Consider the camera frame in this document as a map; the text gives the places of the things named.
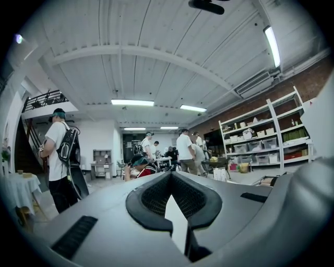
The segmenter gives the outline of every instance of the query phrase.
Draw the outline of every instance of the white ceiling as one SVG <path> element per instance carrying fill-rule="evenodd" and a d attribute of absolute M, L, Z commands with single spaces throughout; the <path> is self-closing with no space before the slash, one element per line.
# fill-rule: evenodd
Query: white ceiling
<path fill-rule="evenodd" d="M 198 113 L 180 110 L 182 104 L 207 108 L 205 117 L 243 101 L 237 86 L 275 71 L 263 33 L 268 23 L 281 72 L 326 47 L 292 0 L 215 3 L 225 14 L 192 9 L 188 0 L 52 1 L 24 33 L 34 44 L 50 43 L 41 68 L 84 117 L 148 128 L 196 121 Z M 155 107 L 124 110 L 111 105 L 114 98 L 152 100 Z"/>

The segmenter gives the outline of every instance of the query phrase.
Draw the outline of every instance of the floor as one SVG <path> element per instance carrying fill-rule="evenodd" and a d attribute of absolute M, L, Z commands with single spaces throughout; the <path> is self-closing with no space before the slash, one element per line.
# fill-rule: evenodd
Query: floor
<path fill-rule="evenodd" d="M 262 168 L 256 167 L 253 169 L 252 172 L 247 174 L 230 173 L 230 175 L 231 175 L 231 180 L 236 183 L 251 185 L 256 181 L 260 180 L 265 175 L 276 176 L 282 174 L 283 172 L 295 172 L 300 166 L 301 164 L 290 165 L 286 167 L 284 171 L 280 170 L 277 167 L 269 167 L 269 166 Z M 43 192 L 40 206 L 43 209 L 46 216 L 49 218 L 49 220 L 52 220 L 58 215 L 58 212 L 53 203 L 51 194 L 47 188 L 45 177 L 39 176 L 39 179 L 41 181 L 40 187 Z M 117 183 L 124 183 L 124 181 L 120 177 L 113 178 L 111 180 L 96 179 L 88 182 L 89 185 L 88 190 L 90 193 L 94 193 L 98 191 L 100 188 L 112 186 Z M 33 228 L 33 232 L 38 236 L 40 235 L 41 231 L 43 231 L 43 228 L 47 226 L 47 222 L 45 221 L 41 212 L 37 212 L 35 216 L 30 216 L 28 222 L 30 223 L 30 226 Z"/>

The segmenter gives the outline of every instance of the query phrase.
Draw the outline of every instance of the ceiling light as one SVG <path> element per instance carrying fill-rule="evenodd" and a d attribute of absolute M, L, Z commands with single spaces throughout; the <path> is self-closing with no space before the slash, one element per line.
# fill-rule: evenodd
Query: ceiling light
<path fill-rule="evenodd" d="M 124 128 L 126 131 L 145 131 L 146 128 Z"/>
<path fill-rule="evenodd" d="M 182 110 L 189 110 L 189 111 L 199 111 L 199 112 L 205 112 L 205 111 L 207 111 L 206 108 L 195 107 L 195 106 L 186 106 L 186 105 L 182 105 L 180 107 L 180 109 L 182 109 Z"/>
<path fill-rule="evenodd" d="M 160 127 L 162 130 L 173 130 L 173 129 L 178 129 L 178 127 Z"/>
<path fill-rule="evenodd" d="M 22 43 L 22 40 L 23 40 L 23 38 L 22 38 L 21 35 L 19 35 L 19 34 L 15 34 L 15 41 L 16 41 L 18 44 Z"/>
<path fill-rule="evenodd" d="M 280 53 L 278 51 L 278 46 L 277 46 L 276 38 L 273 33 L 272 27 L 267 27 L 265 29 L 265 35 L 268 39 L 268 42 L 271 48 L 271 53 L 273 56 L 275 67 L 277 68 L 279 65 L 281 65 L 281 58 L 280 58 Z"/>
<path fill-rule="evenodd" d="M 112 99 L 113 105 L 133 105 L 133 106 L 153 106 L 153 101 L 141 101 L 141 100 L 126 100 L 126 99 Z"/>

